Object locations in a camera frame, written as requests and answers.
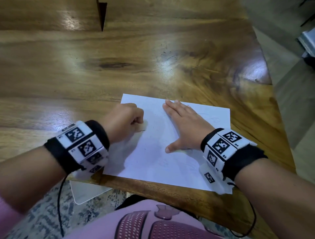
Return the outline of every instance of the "hand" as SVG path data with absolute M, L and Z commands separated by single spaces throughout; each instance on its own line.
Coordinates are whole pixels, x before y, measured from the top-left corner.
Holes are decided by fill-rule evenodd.
M 166 153 L 179 149 L 200 149 L 202 140 L 215 128 L 197 114 L 190 106 L 175 100 L 166 100 L 163 109 L 172 118 L 179 130 L 179 139 L 165 148 Z
M 110 144 L 120 142 L 139 130 L 139 124 L 143 124 L 143 109 L 133 103 L 118 104 L 99 123 Z

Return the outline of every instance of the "person's right arm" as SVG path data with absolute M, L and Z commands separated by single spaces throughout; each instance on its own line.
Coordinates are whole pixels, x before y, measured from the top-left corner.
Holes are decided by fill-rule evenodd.
M 167 146 L 165 152 L 200 150 L 202 140 L 214 127 L 179 101 L 166 100 L 163 109 L 180 132 L 179 139 Z M 245 166 L 234 182 L 279 238 L 315 237 L 313 184 L 269 159 L 258 159 Z

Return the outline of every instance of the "gray floor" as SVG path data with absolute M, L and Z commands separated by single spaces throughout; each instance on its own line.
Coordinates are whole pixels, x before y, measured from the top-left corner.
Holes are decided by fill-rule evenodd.
M 315 73 L 295 41 L 302 31 L 315 27 L 315 21 L 300 27 L 315 12 L 315 1 L 298 7 L 297 0 L 242 0 L 263 49 L 279 104 L 297 173 L 315 183 Z M 58 185 L 17 225 L 7 238 L 61 238 L 57 219 Z M 126 193 L 110 190 L 82 205 L 76 205 L 69 184 L 62 193 L 61 213 L 66 234 L 95 218 L 112 212 Z M 234 238 L 225 228 L 200 219 L 214 231 Z

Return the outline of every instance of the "cable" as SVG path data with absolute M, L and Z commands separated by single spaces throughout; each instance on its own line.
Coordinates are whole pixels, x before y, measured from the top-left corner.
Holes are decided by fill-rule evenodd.
M 62 221 L 61 221 L 61 213 L 60 213 L 60 196 L 61 196 L 61 190 L 62 190 L 62 187 L 67 179 L 68 175 L 62 180 L 61 182 L 61 185 L 60 185 L 60 188 L 59 188 L 59 192 L 58 192 L 58 199 L 57 199 L 57 210 L 58 210 L 58 220 L 59 220 L 59 226 L 60 226 L 60 233 L 62 235 L 62 237 L 65 236 L 65 232 L 63 231 L 63 228 L 62 228 Z
M 228 184 L 228 185 L 233 185 L 233 186 L 235 186 L 236 188 L 238 188 L 234 183 L 227 183 L 227 184 Z M 234 232 L 232 232 L 232 231 L 230 230 L 230 232 L 231 232 L 235 237 L 238 237 L 238 238 L 243 238 L 243 237 L 248 236 L 248 235 L 252 232 L 252 230 L 254 229 L 255 224 L 256 224 L 257 215 L 256 215 L 256 212 L 255 212 L 254 206 L 252 205 L 252 203 L 251 203 L 249 200 L 248 200 L 248 202 L 249 202 L 249 204 L 250 204 L 250 206 L 251 206 L 251 208 L 252 208 L 252 210 L 253 210 L 254 221 L 253 221 L 253 224 L 251 225 L 251 227 L 249 228 L 249 230 L 248 230 L 245 234 L 243 234 L 243 235 L 241 235 L 241 236 L 235 235 Z

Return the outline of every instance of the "patterned rug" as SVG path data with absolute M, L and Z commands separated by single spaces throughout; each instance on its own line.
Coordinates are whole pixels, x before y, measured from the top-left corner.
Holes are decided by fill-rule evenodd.
M 5 239 L 59 239 L 60 227 L 57 213 L 57 197 L 60 183 L 53 187 L 5 237 Z M 96 218 L 113 212 L 126 199 L 126 192 L 109 190 L 90 201 L 77 205 L 74 202 L 70 183 L 65 182 L 61 198 L 60 212 L 65 234 L 82 227 Z M 204 218 L 199 220 L 213 232 L 225 238 L 236 238 L 231 232 Z

